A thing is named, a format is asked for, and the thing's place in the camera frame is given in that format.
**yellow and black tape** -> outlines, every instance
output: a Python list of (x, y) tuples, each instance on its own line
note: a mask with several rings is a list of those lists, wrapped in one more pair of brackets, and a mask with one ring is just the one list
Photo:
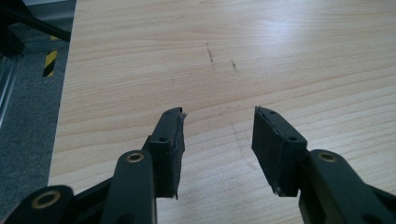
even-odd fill
[[(57, 38), (55, 36), (51, 36), (50, 39), (55, 40)], [(43, 77), (52, 77), (53, 76), (53, 69), (55, 68), (55, 59), (56, 59), (57, 55), (58, 55), (58, 50), (52, 50), (47, 53)]]

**pencil mark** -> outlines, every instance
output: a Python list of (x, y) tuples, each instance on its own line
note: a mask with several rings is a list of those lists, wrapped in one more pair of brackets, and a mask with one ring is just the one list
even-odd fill
[(209, 47), (206, 47), (206, 49), (207, 49), (207, 53), (209, 54), (209, 59), (210, 59), (210, 63), (212, 64), (213, 71), (216, 71), (213, 60), (214, 55), (212, 54), (212, 51), (210, 51)]
[(238, 69), (236, 69), (236, 64), (233, 60), (231, 60), (231, 63), (233, 64), (233, 70), (237, 73), (239, 73)]

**wooden table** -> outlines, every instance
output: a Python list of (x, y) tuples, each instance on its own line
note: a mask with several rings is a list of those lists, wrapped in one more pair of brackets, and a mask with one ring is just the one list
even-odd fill
[(159, 223), (302, 223), (251, 145), (254, 106), (396, 194), (396, 2), (77, 2), (49, 184), (112, 176), (182, 106), (179, 200)]

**wooden table surface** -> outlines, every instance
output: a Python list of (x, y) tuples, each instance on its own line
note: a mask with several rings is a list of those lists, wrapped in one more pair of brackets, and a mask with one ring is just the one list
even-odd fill
[(112, 176), (182, 106), (159, 223), (302, 223), (250, 149), (255, 105), (396, 194), (396, 1), (78, 1), (49, 184)]

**gray carpet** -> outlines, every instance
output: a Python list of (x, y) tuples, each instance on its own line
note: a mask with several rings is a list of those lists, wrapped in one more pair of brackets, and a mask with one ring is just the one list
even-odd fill
[[(73, 18), (49, 23), (70, 31)], [(24, 43), (50, 38), (21, 24), (12, 29)], [(67, 54), (68, 48), (58, 49), (53, 77), (43, 77), (47, 52), (21, 57), (0, 127), (0, 220), (48, 184)]]

